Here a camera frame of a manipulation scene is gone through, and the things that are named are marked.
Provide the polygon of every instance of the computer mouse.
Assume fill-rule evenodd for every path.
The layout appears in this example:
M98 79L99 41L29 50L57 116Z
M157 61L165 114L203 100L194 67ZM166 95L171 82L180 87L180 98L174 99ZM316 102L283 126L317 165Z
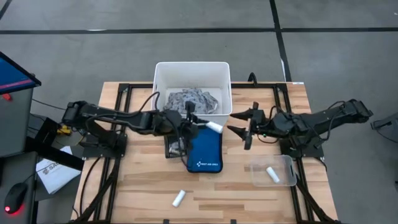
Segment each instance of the computer mouse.
M8 191L6 199L4 200L4 209L8 214L12 214L21 207L28 185L25 183L18 183L11 187Z

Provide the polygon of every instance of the gray patterned fabric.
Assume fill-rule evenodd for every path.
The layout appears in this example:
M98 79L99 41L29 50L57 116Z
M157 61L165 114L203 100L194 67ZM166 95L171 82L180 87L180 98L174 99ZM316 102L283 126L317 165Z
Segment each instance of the gray patterned fabric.
M199 88L183 89L182 92L170 93L169 100L163 109L177 110L186 114L185 102L195 104L195 114L213 114L217 109L218 101L209 92L202 92Z

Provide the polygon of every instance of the white bin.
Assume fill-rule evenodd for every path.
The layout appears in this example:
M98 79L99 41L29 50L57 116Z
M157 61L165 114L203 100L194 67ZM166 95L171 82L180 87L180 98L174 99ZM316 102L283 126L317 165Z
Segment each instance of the white bin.
M184 88L201 88L218 100L213 114L196 114L200 119L224 126L232 113L231 78L226 62L159 62L155 69L153 92L159 91L157 107L163 110L170 93ZM152 110L155 109L155 97Z

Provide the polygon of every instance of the white paper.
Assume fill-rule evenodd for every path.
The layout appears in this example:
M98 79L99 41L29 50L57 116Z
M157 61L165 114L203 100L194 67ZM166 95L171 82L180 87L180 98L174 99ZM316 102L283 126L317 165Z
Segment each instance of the white paper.
M63 147L61 151L72 155L70 146ZM81 171L69 168L67 166L63 166L58 163L52 163L54 163L54 161L43 159L36 164L36 172L39 170L37 174L42 179L44 187L47 189L49 194L54 194L81 173Z

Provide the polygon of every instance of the small white tube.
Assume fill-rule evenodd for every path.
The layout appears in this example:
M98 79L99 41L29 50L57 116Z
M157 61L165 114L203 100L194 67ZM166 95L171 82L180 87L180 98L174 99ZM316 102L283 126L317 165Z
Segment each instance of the small white tube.
M174 199L172 205L177 208L180 205L180 203L181 203L182 199L184 198L184 196L185 196L185 191L180 190L180 193L178 193L178 195Z
M267 173L271 176L272 180L277 184L279 183L279 177L276 175L274 169L272 167L267 168Z
M211 121L206 123L206 127L210 128L211 130L213 130L215 132L217 132L218 134L221 134L223 132L223 127L221 125L216 124L216 123L211 122Z

